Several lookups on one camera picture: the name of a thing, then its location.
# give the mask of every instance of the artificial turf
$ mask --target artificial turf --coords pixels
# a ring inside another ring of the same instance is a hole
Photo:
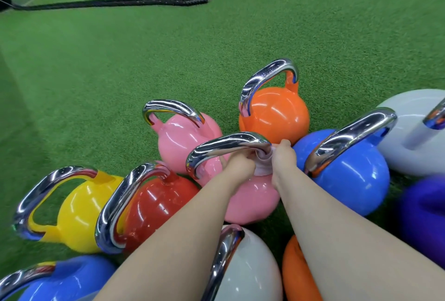
[[[300,69],[311,131],[338,128],[397,93],[445,89],[444,18],[445,0],[212,0],[0,13],[0,277],[77,255],[22,240],[10,227],[43,176],[67,165],[125,176],[159,158],[141,115],[147,101],[185,101],[232,133],[244,82],[288,57]],[[397,233],[392,207],[410,181],[392,174],[388,199],[370,219]],[[55,223],[69,190],[56,191],[36,220]],[[282,205],[248,228],[280,264],[292,235]]]

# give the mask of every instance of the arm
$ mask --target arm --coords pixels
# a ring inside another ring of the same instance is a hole
[[[288,141],[273,157],[273,183],[324,301],[443,300],[444,270],[315,184]]]
[[[94,301],[200,300],[229,199],[254,170],[246,153],[234,154],[220,174],[124,261]]]

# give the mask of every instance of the chrome kettlebell handle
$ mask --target chrome kettlebell handle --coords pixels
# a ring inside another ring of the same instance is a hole
[[[62,181],[76,176],[95,178],[97,169],[82,166],[68,166],[55,170],[40,180],[31,191],[20,201],[14,214],[13,229],[24,239],[39,241],[45,235],[44,232],[36,232],[29,229],[29,217],[34,209],[52,192],[55,186]]]
[[[377,145],[396,123],[393,109],[380,107],[366,113],[321,141],[306,159],[304,173],[318,177],[338,156],[366,138],[374,136]]]
[[[215,299],[227,267],[244,236],[245,232],[239,225],[229,225],[222,230],[210,271],[210,279],[201,301],[213,301]]]
[[[187,157],[187,174],[194,180],[200,179],[196,171],[199,165],[206,160],[249,148],[255,149],[260,159],[269,158],[272,152],[272,144],[262,135],[256,132],[237,132],[206,141],[197,146]]]
[[[249,117],[251,115],[251,102],[255,92],[282,71],[292,73],[293,84],[298,82],[298,68],[288,58],[281,58],[273,61],[249,78],[246,84],[242,87],[241,97],[238,103],[241,117]]]
[[[166,179],[170,174],[163,163],[154,161],[138,166],[122,180],[97,218],[94,237],[104,253],[119,254],[124,250],[126,243],[119,239],[118,221],[139,187],[150,177]]]
[[[27,269],[18,270],[0,280],[0,301],[8,298],[11,294],[25,287],[26,284],[51,276],[56,269],[56,263],[37,264]]]
[[[155,112],[168,112],[181,115],[191,120],[197,127],[202,127],[206,122],[203,115],[194,107],[172,99],[157,99],[145,104],[142,115],[150,126],[154,125],[154,122],[150,120],[150,114],[156,116]]]
[[[425,116],[422,122],[433,130],[445,129],[445,98]]]

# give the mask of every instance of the pink kettlebell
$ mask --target pink kettlebell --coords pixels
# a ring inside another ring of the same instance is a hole
[[[175,113],[163,123],[155,112]],[[142,110],[145,121],[158,134],[162,160],[173,172],[186,174],[188,154],[199,144],[222,135],[218,124],[205,113],[190,105],[170,99],[153,100]]]
[[[277,207],[280,195],[272,186],[272,145],[255,132],[237,132],[206,141],[190,152],[187,173],[202,186],[222,171],[218,156],[252,148],[256,150],[254,175],[230,199],[225,220],[247,225],[266,219]]]

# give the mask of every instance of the battle rope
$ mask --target battle rope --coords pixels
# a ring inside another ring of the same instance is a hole
[[[36,6],[20,6],[12,3],[12,0],[0,0],[6,7],[15,10],[35,11],[52,9],[90,8],[103,6],[195,6],[206,4],[209,0],[86,0],[75,2],[61,2],[41,4]]]

